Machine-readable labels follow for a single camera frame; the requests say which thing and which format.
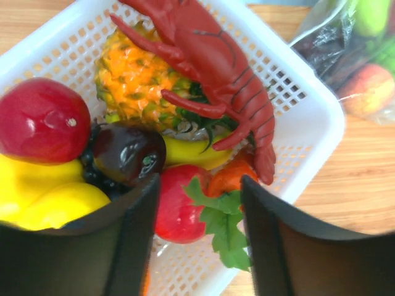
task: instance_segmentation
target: yellow pepper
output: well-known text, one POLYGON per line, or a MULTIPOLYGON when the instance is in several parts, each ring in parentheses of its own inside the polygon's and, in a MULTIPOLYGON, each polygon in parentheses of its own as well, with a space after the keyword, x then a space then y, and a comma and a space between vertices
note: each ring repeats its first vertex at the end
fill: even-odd
POLYGON ((36 165, 0 154, 0 220, 15 222, 20 212, 51 189, 83 182, 78 160, 61 165, 36 165))
POLYGON ((57 186, 21 211, 16 225, 28 230, 59 229, 110 203, 99 188, 83 182, 57 186))

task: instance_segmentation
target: peach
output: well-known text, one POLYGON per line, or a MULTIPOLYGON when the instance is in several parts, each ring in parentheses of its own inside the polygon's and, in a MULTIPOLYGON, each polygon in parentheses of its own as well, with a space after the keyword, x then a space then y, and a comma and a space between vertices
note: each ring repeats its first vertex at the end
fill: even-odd
POLYGON ((390 103, 395 96, 395 81, 390 72, 377 64, 367 64, 338 89, 345 111, 364 117, 390 103))

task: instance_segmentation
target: lobster leg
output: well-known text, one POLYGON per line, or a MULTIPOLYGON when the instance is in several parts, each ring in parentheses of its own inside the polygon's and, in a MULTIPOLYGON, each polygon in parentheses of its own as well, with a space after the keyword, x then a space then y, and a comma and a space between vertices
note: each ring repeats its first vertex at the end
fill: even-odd
POLYGON ((161 90, 161 93, 163 98, 169 103, 211 119, 221 118, 223 114, 225 114, 227 108, 225 104, 209 105, 205 103, 193 102, 180 97, 176 93, 167 89, 161 90))
POLYGON ((266 185, 271 185, 275 174, 276 153, 273 145, 258 147, 255 151, 254 166, 258 177, 266 185))
POLYGON ((164 61, 166 61, 174 70, 185 77, 194 81, 199 81, 200 76, 194 67, 184 60, 183 52, 175 47, 162 42, 153 42, 142 37, 134 29, 130 28, 123 20, 114 14, 110 15, 111 20, 119 27, 131 42, 144 51, 149 51, 164 61))
POLYGON ((234 148, 234 146, 238 145, 243 139, 248 137, 250 132, 251 125, 249 122, 242 123, 225 139, 219 140, 213 144, 212 148, 216 151, 234 148))
POLYGON ((144 51, 149 51, 164 60, 172 60, 173 62, 183 62, 183 52, 175 46, 171 46, 162 42, 153 42, 142 37, 137 31, 130 28, 120 17, 111 14, 111 20, 119 27, 131 42, 140 47, 144 51))

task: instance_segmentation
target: grape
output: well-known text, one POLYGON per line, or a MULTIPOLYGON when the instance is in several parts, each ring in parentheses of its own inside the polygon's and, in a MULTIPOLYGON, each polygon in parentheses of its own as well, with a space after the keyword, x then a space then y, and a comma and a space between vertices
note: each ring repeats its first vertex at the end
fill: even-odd
POLYGON ((93 144, 101 130, 101 126, 96 122, 92 124, 91 135, 89 143, 86 146, 79 159, 83 165, 83 179, 90 185, 96 186, 103 191, 111 201, 118 199, 125 193, 131 190, 131 187, 125 186, 114 180, 108 178, 101 170, 95 165, 93 158, 93 144))

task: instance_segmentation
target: yellow fruit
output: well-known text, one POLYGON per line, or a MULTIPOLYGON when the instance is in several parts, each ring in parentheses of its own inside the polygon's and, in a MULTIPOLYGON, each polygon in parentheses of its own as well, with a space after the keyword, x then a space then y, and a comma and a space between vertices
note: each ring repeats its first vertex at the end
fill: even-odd
POLYGON ((88 183, 67 183, 42 195, 27 207, 17 226, 29 230, 59 229, 70 221, 86 216, 107 205, 109 198, 88 183))
POLYGON ((78 160, 61 165, 35 165, 0 154, 0 220, 17 220, 22 209, 52 188, 83 182, 78 160))
MULTIPOLYGON (((215 137, 214 142, 227 135, 229 134, 224 133, 215 137)), ((208 140, 184 141, 168 136, 163 136, 163 138, 166 143, 166 165, 168 166, 190 164, 212 170, 227 162, 233 153, 232 149, 215 151, 212 146, 204 151, 209 143, 208 140)))
MULTIPOLYGON (((143 21, 134 29, 149 40, 160 41, 143 21)), ((169 89, 188 97, 191 81, 158 56, 135 46, 119 29, 108 36, 95 66, 98 98, 107 104, 109 121, 112 116, 135 120, 158 131, 175 129, 181 122, 177 107, 164 100, 160 91, 169 89)))
POLYGON ((375 113, 395 96, 395 81, 390 72, 376 64, 359 70, 337 95, 347 113, 358 117, 375 113))

